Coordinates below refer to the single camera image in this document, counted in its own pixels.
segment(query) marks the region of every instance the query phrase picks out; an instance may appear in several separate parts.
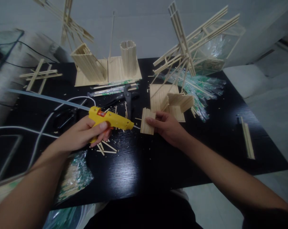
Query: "wooden panel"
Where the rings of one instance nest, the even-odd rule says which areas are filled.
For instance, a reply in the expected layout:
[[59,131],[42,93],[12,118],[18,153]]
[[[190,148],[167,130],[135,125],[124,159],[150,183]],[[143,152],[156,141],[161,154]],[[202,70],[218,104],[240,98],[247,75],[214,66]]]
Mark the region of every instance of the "wooden panel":
[[116,81],[124,81],[124,80],[140,80],[142,78],[140,68],[138,66],[138,61],[136,61],[137,72],[133,76],[128,76],[124,73],[123,61],[122,57],[111,57],[108,60],[108,81],[116,82]]
[[151,118],[155,119],[156,113],[151,112],[150,109],[148,109],[148,108],[143,108],[142,123],[141,123],[141,131],[140,132],[142,134],[154,135],[154,127],[148,125],[148,123],[145,120],[147,117],[151,117]]
[[[151,96],[161,87],[161,84],[150,85],[150,108],[151,112],[162,111],[164,109],[164,100],[168,93],[178,94],[179,89],[176,85],[164,84],[154,97]],[[184,114],[181,113],[180,106],[167,106],[165,112],[172,114],[179,122],[185,122]]]
[[103,67],[106,69],[105,71],[105,80],[104,81],[90,81],[85,77],[83,72],[78,69],[77,74],[76,74],[76,80],[75,80],[75,87],[80,87],[80,86],[90,86],[90,85],[95,85],[95,84],[102,84],[102,83],[108,83],[107,80],[107,75],[108,75],[108,61],[106,59],[99,59],[99,62],[103,65]]

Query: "wooden base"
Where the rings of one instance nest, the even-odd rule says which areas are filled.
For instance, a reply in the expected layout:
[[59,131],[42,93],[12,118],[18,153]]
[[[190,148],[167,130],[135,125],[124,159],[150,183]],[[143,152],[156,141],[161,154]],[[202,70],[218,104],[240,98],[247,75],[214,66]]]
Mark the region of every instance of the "wooden base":
[[137,72],[133,76],[128,76],[124,73],[123,61],[122,57],[111,57],[108,60],[108,81],[109,82],[119,82],[124,80],[140,80],[142,78],[142,74],[140,71],[140,67],[137,64]]
[[99,81],[99,82],[89,81],[85,77],[83,72],[78,68],[77,74],[76,74],[75,87],[90,86],[90,85],[108,83],[108,77],[107,77],[108,76],[108,61],[106,59],[100,59],[99,62],[106,69],[106,71],[105,71],[105,80],[104,81]]
[[[161,84],[150,85],[150,108],[151,112],[162,110],[162,103],[167,99],[168,93],[179,94],[177,85],[164,84],[154,97],[151,96],[161,87]],[[184,114],[181,112],[180,106],[167,106],[164,110],[172,114],[178,122],[185,122]]]

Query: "black wooden tabletop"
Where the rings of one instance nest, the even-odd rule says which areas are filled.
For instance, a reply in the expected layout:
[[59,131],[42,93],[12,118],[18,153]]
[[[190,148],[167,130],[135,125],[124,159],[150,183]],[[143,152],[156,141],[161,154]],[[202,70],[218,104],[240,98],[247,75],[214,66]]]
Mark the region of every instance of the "black wooden tabletop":
[[[132,101],[132,121],[140,126],[142,109],[150,108],[148,85],[153,78],[153,62],[156,58],[139,59],[143,79],[140,81],[140,97]],[[76,69],[74,63],[53,64],[53,69],[63,73],[62,77],[47,80],[43,95],[67,100],[76,96],[86,96],[92,92],[89,86],[74,87]],[[263,129],[255,115],[243,101],[242,97],[230,83],[223,72],[214,73],[211,77],[226,80],[224,94],[217,100],[209,100],[207,112],[210,119],[203,123],[200,118],[194,118],[190,110],[186,111],[186,123],[181,125],[195,138],[208,147],[241,167],[252,175],[287,170],[288,163]],[[113,95],[95,97],[97,106],[107,103]],[[93,106],[88,101],[86,106]],[[123,102],[118,104],[118,114],[124,116]],[[19,96],[16,108],[11,111],[4,125],[24,126],[40,130],[49,113],[58,103]],[[256,160],[246,156],[245,142],[239,117],[249,124]],[[45,133],[54,134],[53,119],[46,127]],[[23,140],[17,150],[5,178],[24,172],[33,152],[37,134],[5,129],[0,134],[21,134]],[[53,141],[53,138],[41,138],[37,157]],[[94,175],[94,180],[84,189],[55,208],[84,205],[113,199],[126,198],[134,195],[183,188],[193,185],[210,183],[210,179],[182,152],[173,148],[158,134],[140,134],[138,129],[113,131],[110,144],[119,150],[117,154],[96,152],[88,149],[86,161]]]

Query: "black cable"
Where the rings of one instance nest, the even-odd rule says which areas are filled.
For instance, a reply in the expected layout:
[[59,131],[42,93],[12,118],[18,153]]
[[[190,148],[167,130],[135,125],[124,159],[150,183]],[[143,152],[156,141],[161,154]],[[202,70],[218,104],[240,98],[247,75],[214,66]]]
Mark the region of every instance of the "black cable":
[[15,65],[15,64],[9,63],[7,61],[5,61],[5,63],[11,64],[11,65],[16,66],[16,67],[21,67],[21,68],[35,68],[35,67],[23,67],[23,66]]
[[[16,42],[20,42],[20,43],[22,43],[22,44],[28,46],[27,44],[25,44],[25,43],[22,42],[22,41],[14,41],[14,42],[11,42],[11,43],[0,44],[0,45],[11,45],[11,44],[16,43]],[[38,53],[39,55],[41,55],[41,56],[43,56],[43,57],[45,57],[45,58],[51,60],[51,61],[54,62],[54,63],[58,63],[57,61],[54,61],[54,60],[52,60],[51,58],[48,58],[47,56],[42,55],[41,53],[37,52],[35,49],[31,48],[30,46],[28,46],[28,47],[29,47],[31,50],[33,50],[35,53]]]
[[5,106],[5,107],[10,107],[10,108],[14,107],[14,106],[10,106],[10,105],[7,105],[7,104],[1,103],[1,102],[0,102],[0,105]]

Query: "right hand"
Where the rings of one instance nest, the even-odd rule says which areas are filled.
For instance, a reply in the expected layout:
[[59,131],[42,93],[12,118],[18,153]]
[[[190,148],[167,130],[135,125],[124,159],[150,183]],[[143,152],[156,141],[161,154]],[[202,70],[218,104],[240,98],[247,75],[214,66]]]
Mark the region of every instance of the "right hand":
[[147,117],[146,122],[153,126],[155,132],[159,133],[169,144],[179,149],[183,148],[184,142],[190,136],[179,122],[166,112],[157,111],[156,119]]

